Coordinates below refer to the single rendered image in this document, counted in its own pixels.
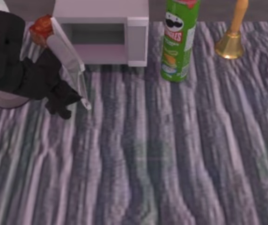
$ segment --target wooden handle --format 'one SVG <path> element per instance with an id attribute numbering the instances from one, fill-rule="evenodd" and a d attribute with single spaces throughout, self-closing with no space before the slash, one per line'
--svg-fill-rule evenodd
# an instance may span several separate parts
<path id="1" fill-rule="evenodd" d="M 234 17 L 230 28 L 231 32 L 239 32 L 239 28 L 246 14 L 247 8 L 248 8 L 248 0 L 237 0 L 234 11 Z"/>

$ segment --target bell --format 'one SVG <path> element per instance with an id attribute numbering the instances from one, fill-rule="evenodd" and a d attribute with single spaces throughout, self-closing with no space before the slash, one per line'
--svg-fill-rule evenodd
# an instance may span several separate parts
<path id="1" fill-rule="evenodd" d="M 215 44 L 215 52 L 229 60 L 240 58 L 243 55 L 243 47 L 241 44 L 241 34 L 238 32 L 231 32 L 227 30 L 216 44 Z"/>

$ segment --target gray background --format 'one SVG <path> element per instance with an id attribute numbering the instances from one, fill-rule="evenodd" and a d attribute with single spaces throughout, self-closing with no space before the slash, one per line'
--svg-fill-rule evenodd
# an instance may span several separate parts
<path id="1" fill-rule="evenodd" d="M 151 21 L 161 21 L 165 13 L 165 0 L 150 1 Z M 52 14 L 55 0 L 5 0 L 9 10 L 27 21 Z M 235 0 L 202 0 L 199 21 L 229 21 Z M 249 0 L 245 21 L 268 21 L 268 0 Z"/>

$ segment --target green can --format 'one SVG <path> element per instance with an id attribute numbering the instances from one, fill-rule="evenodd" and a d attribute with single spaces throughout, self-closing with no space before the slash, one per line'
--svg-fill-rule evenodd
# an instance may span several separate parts
<path id="1" fill-rule="evenodd" d="M 167 0 L 161 76 L 174 82 L 187 77 L 200 0 Z"/>

